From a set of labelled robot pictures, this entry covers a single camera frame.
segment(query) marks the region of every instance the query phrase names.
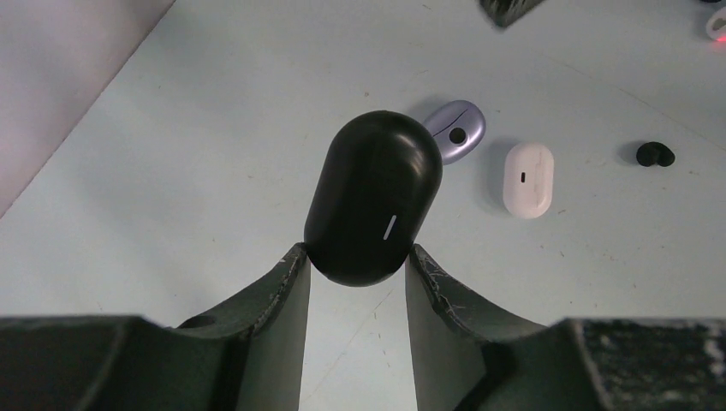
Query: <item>glossy black case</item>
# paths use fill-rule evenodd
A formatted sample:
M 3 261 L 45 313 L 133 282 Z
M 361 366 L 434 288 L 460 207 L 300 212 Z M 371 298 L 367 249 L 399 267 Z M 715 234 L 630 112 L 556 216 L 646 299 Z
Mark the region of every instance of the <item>glossy black case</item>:
M 349 286 L 383 281 L 414 244 L 442 178 L 436 142 L 414 119 L 374 111 L 330 144 L 305 223 L 316 268 Z

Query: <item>white computer mouse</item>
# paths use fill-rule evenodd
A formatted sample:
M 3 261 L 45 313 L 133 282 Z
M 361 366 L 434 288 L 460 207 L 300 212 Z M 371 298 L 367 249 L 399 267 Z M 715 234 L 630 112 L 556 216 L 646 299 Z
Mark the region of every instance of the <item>white computer mouse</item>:
M 555 158 L 539 143 L 520 143 L 504 162 L 504 205 L 519 218 L 537 218 L 552 204 Z
M 726 42 L 726 7 L 718 10 L 705 25 L 708 37 Z

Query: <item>wall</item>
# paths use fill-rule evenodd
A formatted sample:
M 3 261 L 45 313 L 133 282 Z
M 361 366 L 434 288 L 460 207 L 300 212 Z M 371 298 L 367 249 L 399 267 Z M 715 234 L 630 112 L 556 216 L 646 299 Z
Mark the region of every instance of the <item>wall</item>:
M 0 217 L 173 2 L 0 3 Z

